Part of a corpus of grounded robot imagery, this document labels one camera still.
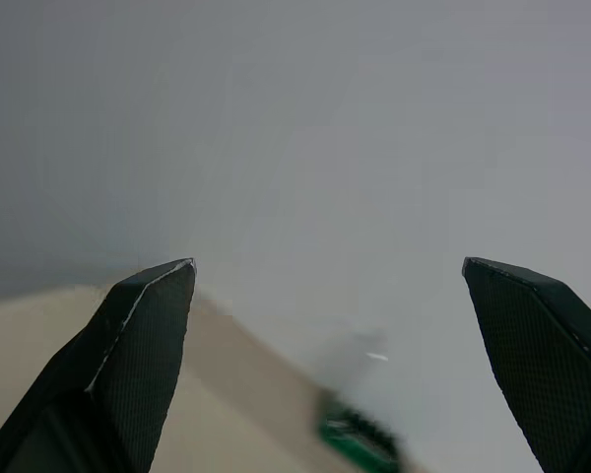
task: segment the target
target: white wall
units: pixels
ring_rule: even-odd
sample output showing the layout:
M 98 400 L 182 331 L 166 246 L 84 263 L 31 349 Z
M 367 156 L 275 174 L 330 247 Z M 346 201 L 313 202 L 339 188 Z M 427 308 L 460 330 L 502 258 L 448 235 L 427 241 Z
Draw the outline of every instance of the white wall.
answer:
M 540 471 L 468 254 L 591 304 L 591 0 L 0 2 L 0 263 L 195 256 L 311 372 L 383 328 L 361 405 L 436 471 Z

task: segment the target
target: blurry object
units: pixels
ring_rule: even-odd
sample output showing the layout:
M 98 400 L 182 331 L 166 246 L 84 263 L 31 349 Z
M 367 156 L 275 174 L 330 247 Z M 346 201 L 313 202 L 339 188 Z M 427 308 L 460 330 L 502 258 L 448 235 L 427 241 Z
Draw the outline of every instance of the blurry object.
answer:
M 591 473 L 591 310 L 564 283 L 467 258 L 492 372 L 546 473 Z
M 319 434 L 368 473 L 401 471 L 394 437 L 335 397 L 323 406 Z
M 346 395 L 368 369 L 388 360 L 384 345 L 382 331 L 352 332 L 332 347 L 324 361 L 324 381 L 329 391 L 322 399 L 318 433 L 326 443 L 369 473 L 400 471 L 396 440 L 364 412 L 350 407 Z
M 148 472 L 177 383 L 194 281 L 186 259 L 115 285 L 0 430 L 0 473 Z

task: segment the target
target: textured black surface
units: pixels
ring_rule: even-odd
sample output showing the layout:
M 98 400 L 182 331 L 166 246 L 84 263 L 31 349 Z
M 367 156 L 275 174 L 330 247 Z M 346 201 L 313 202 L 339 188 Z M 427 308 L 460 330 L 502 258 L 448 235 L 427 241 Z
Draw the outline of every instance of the textured black surface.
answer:
M 467 266 L 465 277 L 496 381 L 543 470 L 584 471 L 583 452 L 591 447 L 588 347 L 564 330 L 533 285 L 483 265 Z
M 190 304 L 185 271 L 192 268 L 146 290 L 95 384 L 95 401 L 137 473 L 151 467 L 177 384 Z
M 92 403 L 83 432 L 94 433 L 92 445 L 105 450 L 94 452 L 93 458 L 104 454 L 118 473 L 148 471 L 177 381 L 194 283 L 194 262 L 183 259 L 114 285 L 88 325 L 52 357 L 0 429 L 0 473 L 34 435 L 35 423 L 49 406 L 79 396 Z M 75 412 L 61 412 L 84 419 L 83 404 L 68 404 Z M 62 425 L 74 425 L 65 421 Z M 60 437 L 57 451 L 84 445 L 83 439 Z M 24 459 L 31 471 L 56 471 L 50 458 L 38 451 L 36 456 L 43 460 L 36 469 Z

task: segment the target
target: gray background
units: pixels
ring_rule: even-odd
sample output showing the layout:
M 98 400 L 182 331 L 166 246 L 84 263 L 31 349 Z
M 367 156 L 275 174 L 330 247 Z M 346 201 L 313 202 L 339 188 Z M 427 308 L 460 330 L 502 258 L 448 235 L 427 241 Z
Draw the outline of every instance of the gray background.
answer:
M 591 305 L 591 0 L 0 1 L 0 294 L 194 256 L 434 471 L 540 471 L 465 255 Z

